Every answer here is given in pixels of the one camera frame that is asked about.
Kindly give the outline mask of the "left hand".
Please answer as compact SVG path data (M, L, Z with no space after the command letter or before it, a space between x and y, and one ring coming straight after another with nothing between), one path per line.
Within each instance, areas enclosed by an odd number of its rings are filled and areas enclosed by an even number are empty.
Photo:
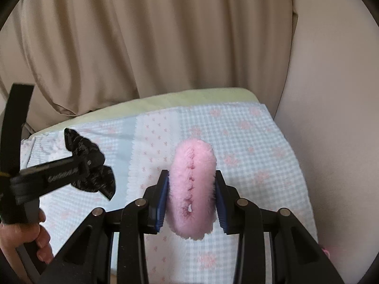
M36 242L37 258L46 264L54 259L50 245L50 235L45 227L46 215L39 209L39 222L31 224L3 224L1 223L1 251L8 263L23 283L31 283L24 265L21 262L17 248L21 245Z

